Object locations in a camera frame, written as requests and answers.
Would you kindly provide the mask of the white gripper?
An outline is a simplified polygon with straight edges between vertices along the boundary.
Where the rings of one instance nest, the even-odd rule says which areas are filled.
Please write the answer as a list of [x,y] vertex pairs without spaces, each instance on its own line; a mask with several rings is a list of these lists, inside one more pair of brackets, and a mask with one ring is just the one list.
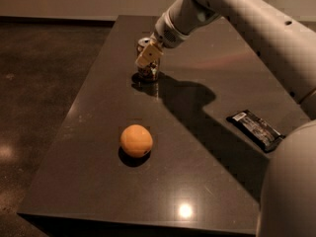
[[138,41],[135,64],[144,68],[162,55],[162,47],[175,48],[189,38],[184,30],[185,21],[181,15],[165,12],[156,22],[153,38],[142,38]]

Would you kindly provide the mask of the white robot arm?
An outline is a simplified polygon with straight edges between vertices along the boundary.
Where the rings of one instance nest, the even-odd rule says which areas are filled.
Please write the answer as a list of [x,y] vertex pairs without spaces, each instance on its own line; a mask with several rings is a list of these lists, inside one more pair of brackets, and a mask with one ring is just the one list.
[[263,0],[176,0],[159,18],[136,63],[144,68],[197,28],[225,18],[257,55],[260,72],[237,66],[235,87],[311,121],[276,147],[266,171],[256,237],[316,237],[316,35]]

